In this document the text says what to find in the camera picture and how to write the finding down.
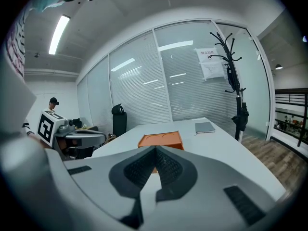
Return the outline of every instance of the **wooden floor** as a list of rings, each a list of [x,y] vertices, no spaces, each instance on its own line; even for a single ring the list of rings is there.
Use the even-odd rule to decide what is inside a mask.
[[[308,164],[278,142],[244,135],[242,144],[273,173],[288,194],[298,188],[307,174]]]

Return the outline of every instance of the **orange tray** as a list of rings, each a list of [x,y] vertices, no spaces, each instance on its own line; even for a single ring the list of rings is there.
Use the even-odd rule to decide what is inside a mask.
[[[138,148],[151,145],[164,145],[184,151],[179,131],[144,135],[138,143]]]

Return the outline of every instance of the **paper sign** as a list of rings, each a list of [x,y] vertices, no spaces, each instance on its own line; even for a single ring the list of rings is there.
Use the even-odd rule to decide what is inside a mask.
[[[212,62],[209,64],[201,64],[204,79],[225,77],[225,72],[221,62]]]
[[[219,57],[211,56],[218,55],[215,47],[196,49],[196,52],[200,61],[204,80],[218,77],[226,78],[225,71],[223,70]]]
[[[220,60],[219,57],[217,56],[211,56],[211,55],[218,55],[217,49],[215,47],[196,49],[196,52],[198,54],[199,61],[202,64],[217,62]]]

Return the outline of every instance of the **window blinds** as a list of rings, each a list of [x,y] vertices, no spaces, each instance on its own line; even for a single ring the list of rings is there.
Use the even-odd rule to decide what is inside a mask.
[[[215,46],[218,41],[210,32],[217,32],[210,21],[176,24],[155,31],[167,80],[172,118],[178,121],[205,116],[234,136],[236,126],[231,118],[236,115],[236,95],[225,92],[232,89],[223,77],[204,81],[194,50],[216,47],[218,55],[225,56],[223,48]]]
[[[109,91],[108,57],[88,73],[89,105],[93,124],[100,132],[113,132],[112,104]]]
[[[170,122],[163,71],[152,32],[109,55],[113,104],[122,104],[128,130],[139,124]]]
[[[87,76],[85,76],[77,85],[77,97],[80,120],[88,127],[92,127],[93,123],[89,108]]]

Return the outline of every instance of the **ceiling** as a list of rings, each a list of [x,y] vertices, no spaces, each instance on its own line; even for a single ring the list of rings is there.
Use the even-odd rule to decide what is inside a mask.
[[[272,70],[277,64],[283,68],[307,64],[308,54],[300,32],[285,10],[270,26],[270,31],[260,39]]]
[[[224,0],[236,4],[236,0]],[[25,69],[52,69],[79,73],[87,51],[99,35],[113,27],[120,18],[151,3],[168,0],[76,0],[44,12],[31,11],[25,24]],[[49,55],[49,47],[61,15],[71,17],[57,53]]]

